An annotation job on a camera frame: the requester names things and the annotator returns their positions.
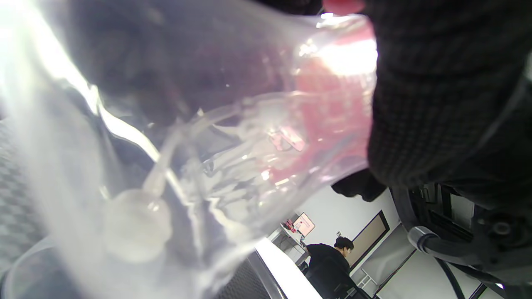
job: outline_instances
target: red object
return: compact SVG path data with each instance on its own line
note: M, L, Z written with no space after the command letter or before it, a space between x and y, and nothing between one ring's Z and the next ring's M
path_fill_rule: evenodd
M294 228L294 223L291 220L286 220L285 225L286 229L290 230L291 232L296 232L296 229Z
M372 27L366 26L335 45L349 46L372 38ZM320 57L304 61L296 75L296 84L297 90L304 92L308 98L294 100L289 109L291 117L297 120L294 123L303 125L295 129L298 133L295 137L304 140L306 147L300 150L292 145L300 153L288 158L291 164L287 167L265 165L270 171L271 181L279 184L315 167L320 170L324 166L345 167L349 163L353 164L353 161L365 160L372 115L368 102L371 101L371 95L364 95L367 81L363 76L334 74ZM338 171L330 172L343 175Z
M363 0L323 0L325 11L339 15L358 13L365 7Z

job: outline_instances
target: transparent plastic cup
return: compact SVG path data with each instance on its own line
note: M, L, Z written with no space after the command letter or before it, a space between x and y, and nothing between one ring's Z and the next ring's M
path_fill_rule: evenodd
M248 1L0 2L36 205L97 298L208 298L315 190L367 167L363 16Z
M35 244L5 273L0 295L4 299L81 299L76 285L61 267L50 238Z

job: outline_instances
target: black cable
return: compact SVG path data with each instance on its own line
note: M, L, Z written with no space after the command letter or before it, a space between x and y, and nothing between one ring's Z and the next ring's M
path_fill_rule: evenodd
M453 272L451 271L451 268L445 263L444 261L435 258L438 262L439 266L442 267L442 270L445 272L445 275L447 276L447 279L451 283L451 286L453 286L454 293L456 294L456 298L458 299L466 299L464 296L464 293L462 292L462 288L460 287L460 284L458 284L458 280L456 280L456 277L454 276Z
M459 264L454 264L454 263L449 263L449 264L453 265L455 268L461 270L465 274L480 280L483 283L490 283L490 284L501 284L502 283L500 279L496 278L495 276L491 274L488 274L488 273L485 273L485 272L482 272L477 269L464 266L464 265L459 265Z

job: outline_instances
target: dark gray fabric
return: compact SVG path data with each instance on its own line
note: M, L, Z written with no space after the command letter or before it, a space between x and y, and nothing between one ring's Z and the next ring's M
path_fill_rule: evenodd
M532 2L369 0L365 13L379 52L371 171L388 186L441 179L479 143L522 77ZM516 128L531 115L515 110L492 145L520 138Z
M296 15L316 15L321 11L321 0L255 0L270 8Z
M269 299L260 279L248 261L245 261L232 280L214 299Z
M379 183L368 169L352 173L332 184L331 187L334 192L346 197L360 195L366 202L374 201L388 188Z
M0 275L42 239L6 120L0 121Z

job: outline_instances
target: black hair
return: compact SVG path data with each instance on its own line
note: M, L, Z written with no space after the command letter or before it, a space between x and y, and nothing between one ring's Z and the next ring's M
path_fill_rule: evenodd
M353 250L355 248L355 245L353 245L353 242L351 240L349 240L348 238L345 238L345 237L338 237L336 239L336 243L334 244L334 246L336 248L340 248L340 249L344 249L344 248L349 248L351 250Z

